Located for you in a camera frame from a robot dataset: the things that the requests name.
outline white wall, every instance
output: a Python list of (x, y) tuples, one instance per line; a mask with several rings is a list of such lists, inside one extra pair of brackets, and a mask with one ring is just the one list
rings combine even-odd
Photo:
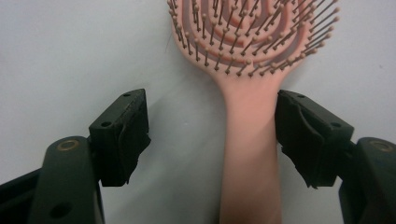
[[(396, 142), (396, 1), (341, 1), (333, 38), (284, 84)], [(132, 183), (103, 189), (107, 223), (209, 223), (218, 210), (224, 104), (170, 39), (164, 0), (0, 0), (0, 184), (46, 147), (145, 88), (151, 145)], [(280, 155), (284, 223), (342, 223), (338, 187), (307, 189)]]

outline pink hairbrush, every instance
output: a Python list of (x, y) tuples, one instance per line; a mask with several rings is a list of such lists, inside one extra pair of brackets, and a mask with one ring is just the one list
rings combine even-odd
[(220, 223), (281, 222), (277, 92), (331, 37), (336, 2), (167, 1), (178, 47), (213, 77), (227, 107)]

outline screw hole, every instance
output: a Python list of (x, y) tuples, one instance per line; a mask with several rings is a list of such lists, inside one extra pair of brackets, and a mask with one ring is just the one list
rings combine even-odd
[(106, 122), (103, 122), (101, 125), (102, 125), (102, 127), (108, 127), (111, 125), (111, 122), (106, 121)]
[(337, 122), (332, 122), (331, 125), (332, 125), (333, 127), (336, 127), (336, 128), (341, 128), (341, 124), (339, 124), (339, 123), (337, 123)]
[(49, 212), (52, 218), (62, 218), (70, 213), (72, 210), (72, 204), (68, 202), (58, 203)]

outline hairbrush head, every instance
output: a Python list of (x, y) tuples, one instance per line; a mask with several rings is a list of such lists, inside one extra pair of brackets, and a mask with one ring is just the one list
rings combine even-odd
[(178, 47), (213, 77), (286, 75), (331, 37), (336, 2), (167, 1)]

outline hairbrush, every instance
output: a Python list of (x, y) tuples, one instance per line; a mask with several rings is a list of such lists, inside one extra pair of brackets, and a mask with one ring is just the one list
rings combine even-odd
[(220, 223), (279, 223), (274, 114), (287, 74), (332, 36), (337, 0), (168, 0), (182, 54), (221, 89)]

